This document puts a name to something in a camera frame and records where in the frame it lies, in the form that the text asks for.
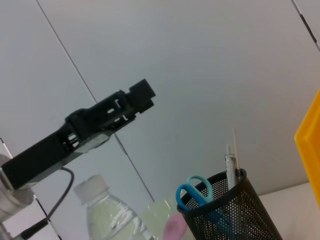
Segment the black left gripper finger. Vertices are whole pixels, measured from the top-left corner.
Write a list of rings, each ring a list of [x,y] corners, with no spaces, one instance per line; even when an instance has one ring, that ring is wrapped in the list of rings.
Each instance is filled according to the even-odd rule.
[[[144,103],[156,96],[146,79],[131,86],[127,95],[133,103]]]
[[[134,108],[134,115],[136,115],[137,113],[142,114],[143,112],[154,106],[154,102],[151,99],[134,99],[132,103]]]

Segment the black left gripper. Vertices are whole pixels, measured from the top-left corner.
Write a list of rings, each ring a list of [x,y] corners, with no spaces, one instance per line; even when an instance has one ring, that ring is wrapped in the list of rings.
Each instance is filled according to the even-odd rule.
[[[12,190],[37,183],[60,167],[107,142],[134,119],[137,98],[120,90],[90,108],[80,108],[65,118],[54,133],[4,163],[1,169]]]

